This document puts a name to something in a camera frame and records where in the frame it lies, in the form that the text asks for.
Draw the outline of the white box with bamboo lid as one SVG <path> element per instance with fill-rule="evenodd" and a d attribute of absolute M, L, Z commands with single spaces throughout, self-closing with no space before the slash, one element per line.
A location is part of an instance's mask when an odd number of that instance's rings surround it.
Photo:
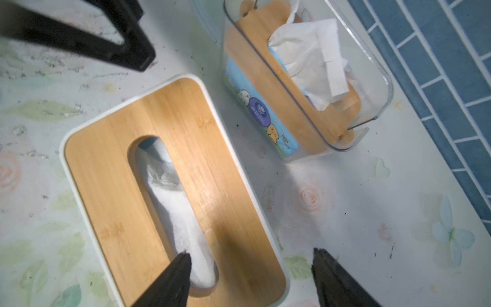
<path fill-rule="evenodd" d="M 189 306 L 278 306 L 290 279 L 272 230 L 203 81 L 176 75 L 70 131 L 61 162 L 120 306 L 131 306 L 172 250 L 135 153 L 160 138 L 216 262 L 219 280 Z"/>

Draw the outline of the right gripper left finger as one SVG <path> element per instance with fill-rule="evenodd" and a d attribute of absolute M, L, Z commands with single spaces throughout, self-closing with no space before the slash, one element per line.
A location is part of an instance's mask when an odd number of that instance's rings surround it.
<path fill-rule="evenodd" d="M 191 268 L 191 255 L 179 253 L 132 306 L 186 307 Z"/>

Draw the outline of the clear plastic tissue box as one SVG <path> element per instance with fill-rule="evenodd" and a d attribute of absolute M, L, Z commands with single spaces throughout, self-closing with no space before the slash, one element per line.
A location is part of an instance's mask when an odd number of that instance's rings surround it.
<path fill-rule="evenodd" d="M 193 1 L 221 78 L 279 154 L 354 148 L 393 83 L 332 1 Z"/>

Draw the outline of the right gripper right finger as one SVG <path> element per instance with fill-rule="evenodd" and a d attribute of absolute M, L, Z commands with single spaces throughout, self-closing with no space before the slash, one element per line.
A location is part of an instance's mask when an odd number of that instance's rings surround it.
<path fill-rule="evenodd" d="M 313 248 L 311 271 L 321 307 L 381 306 L 325 249 Z"/>

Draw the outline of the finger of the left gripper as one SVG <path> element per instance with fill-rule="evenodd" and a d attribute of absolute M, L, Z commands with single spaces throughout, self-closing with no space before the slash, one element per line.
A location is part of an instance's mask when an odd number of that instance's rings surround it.
<path fill-rule="evenodd" d="M 100 38 L 12 1 L 1 1 L 1 36 L 144 72 L 156 54 L 139 25 L 138 1 L 88 1 L 101 10 L 123 38 L 121 44 Z"/>

